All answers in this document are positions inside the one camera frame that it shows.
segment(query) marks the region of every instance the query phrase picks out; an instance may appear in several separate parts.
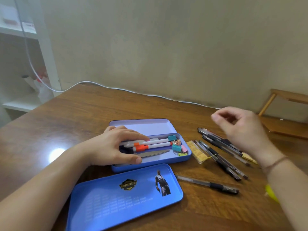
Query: printed logo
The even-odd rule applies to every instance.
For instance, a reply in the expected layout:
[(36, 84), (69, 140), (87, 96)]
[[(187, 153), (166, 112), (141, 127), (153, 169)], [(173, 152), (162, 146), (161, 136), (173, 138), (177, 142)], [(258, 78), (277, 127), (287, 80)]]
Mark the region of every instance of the printed logo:
[(137, 184), (137, 181), (134, 181), (132, 179), (126, 179), (124, 182), (122, 182), (121, 185), (119, 185), (121, 187), (121, 189), (124, 190), (131, 190), (135, 187), (135, 185)]

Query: white marker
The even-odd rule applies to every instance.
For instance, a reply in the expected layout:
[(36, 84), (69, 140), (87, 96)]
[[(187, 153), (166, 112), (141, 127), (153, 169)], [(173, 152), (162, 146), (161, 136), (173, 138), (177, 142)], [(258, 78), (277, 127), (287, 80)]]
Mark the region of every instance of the white marker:
[(158, 138), (149, 139), (147, 141), (145, 141), (145, 140), (134, 140), (134, 141), (121, 142), (119, 146), (123, 146), (123, 145), (128, 144), (128, 143), (144, 143), (144, 142), (148, 142), (148, 141), (152, 141), (152, 140), (158, 140)]
[(167, 143), (167, 142), (169, 142), (169, 139), (145, 141), (142, 143), (128, 143), (128, 144), (123, 145), (123, 147), (137, 147), (139, 145), (152, 145), (156, 143)]
[(152, 144), (152, 145), (139, 145), (139, 146), (133, 147), (133, 151), (134, 152), (139, 152), (139, 151), (145, 151), (145, 150), (151, 149), (151, 148), (167, 147), (167, 146), (171, 146), (171, 145), (172, 145), (171, 142), (157, 143), (157, 144)]

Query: open pencil box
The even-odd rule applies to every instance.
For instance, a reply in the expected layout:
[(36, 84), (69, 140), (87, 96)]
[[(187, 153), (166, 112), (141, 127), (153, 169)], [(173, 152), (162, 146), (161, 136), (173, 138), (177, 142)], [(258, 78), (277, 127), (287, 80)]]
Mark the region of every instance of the open pencil box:
[(109, 123), (110, 126), (125, 126), (128, 129), (138, 131), (139, 133), (148, 136), (149, 138), (166, 139), (169, 136), (176, 136), (177, 139), (181, 140), (181, 144), (188, 150), (187, 155), (179, 156), (176, 151), (172, 150), (172, 146), (167, 147), (157, 147), (152, 149), (147, 149), (145, 151), (137, 152), (138, 154), (149, 152), (149, 151), (160, 151), (169, 150), (166, 153), (159, 155), (152, 155), (142, 158), (141, 164), (131, 164), (131, 165), (112, 165), (112, 171), (115, 173), (130, 171), (138, 168), (143, 168), (155, 164), (161, 163), (176, 163), (181, 161), (189, 160), (191, 156), (191, 150), (185, 143), (184, 139), (180, 134), (178, 134), (167, 119), (138, 119), (138, 120), (115, 120)]

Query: forearm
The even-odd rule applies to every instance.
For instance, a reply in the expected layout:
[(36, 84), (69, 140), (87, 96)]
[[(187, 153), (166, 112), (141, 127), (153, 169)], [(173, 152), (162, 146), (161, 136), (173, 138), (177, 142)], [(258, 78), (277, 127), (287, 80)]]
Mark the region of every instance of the forearm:
[(86, 167), (76, 147), (65, 151), (0, 203), (1, 230), (50, 230)]
[[(267, 160), (258, 160), (263, 168), (272, 165), (284, 155), (274, 147), (267, 157)], [(294, 229), (307, 230), (308, 176), (286, 159), (270, 170), (267, 179)]]

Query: inner tray lid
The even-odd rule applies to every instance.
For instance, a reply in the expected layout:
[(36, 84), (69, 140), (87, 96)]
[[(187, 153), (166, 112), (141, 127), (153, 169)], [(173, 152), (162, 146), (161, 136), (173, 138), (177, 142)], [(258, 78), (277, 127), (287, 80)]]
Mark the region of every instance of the inner tray lid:
[(115, 120), (111, 121), (109, 125), (125, 126), (146, 136), (177, 133), (168, 119)]
[(83, 182), (71, 194), (67, 231), (105, 230), (182, 198), (183, 191), (167, 164)]

